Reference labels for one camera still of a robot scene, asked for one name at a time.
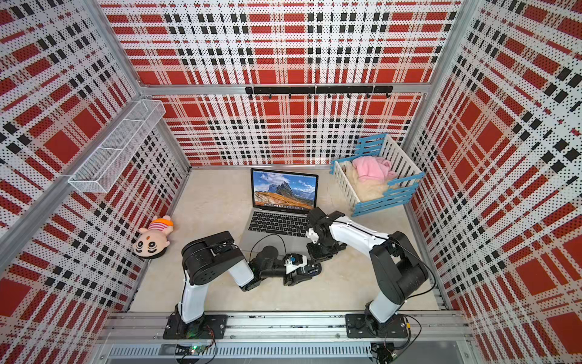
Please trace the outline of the black wireless mouse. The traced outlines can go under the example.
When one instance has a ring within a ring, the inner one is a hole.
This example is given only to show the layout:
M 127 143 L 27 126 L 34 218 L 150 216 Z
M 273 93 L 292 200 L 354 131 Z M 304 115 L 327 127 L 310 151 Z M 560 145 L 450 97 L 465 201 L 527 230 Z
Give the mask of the black wireless mouse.
M 315 277 L 322 272 L 321 263 L 308 262 L 304 267 L 301 268 L 301 275 Z

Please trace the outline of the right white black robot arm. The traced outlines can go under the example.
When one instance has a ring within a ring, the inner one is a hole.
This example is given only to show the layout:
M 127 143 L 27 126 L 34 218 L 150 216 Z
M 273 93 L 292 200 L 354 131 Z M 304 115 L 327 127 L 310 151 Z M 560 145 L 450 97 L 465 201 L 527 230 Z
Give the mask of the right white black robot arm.
M 307 215 L 306 245 L 315 262 L 325 262 L 351 247 L 370 259 L 377 297 L 366 304 L 362 315 L 347 315 L 350 338 L 404 338 L 406 320 L 398 314 L 406 300 L 426 282 L 431 270 L 415 252 L 409 238 L 396 231 L 380 233 L 358 224 L 342 212 L 325 214 L 315 208 Z

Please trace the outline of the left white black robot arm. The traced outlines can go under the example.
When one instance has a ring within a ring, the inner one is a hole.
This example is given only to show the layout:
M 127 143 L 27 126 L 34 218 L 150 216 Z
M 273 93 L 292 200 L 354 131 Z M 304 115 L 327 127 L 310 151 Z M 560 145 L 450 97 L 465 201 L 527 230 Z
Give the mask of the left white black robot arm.
M 239 288 L 251 291 L 268 278 L 281 278 L 283 285 L 293 287 L 321 274 L 321 264 L 309 257 L 266 246 L 247 260 L 235 244 L 230 232 L 223 231 L 187 244 L 182 254 L 184 285 L 179 303 L 168 317 L 165 340 L 222 339 L 227 315 L 205 314 L 210 283 L 230 274 Z

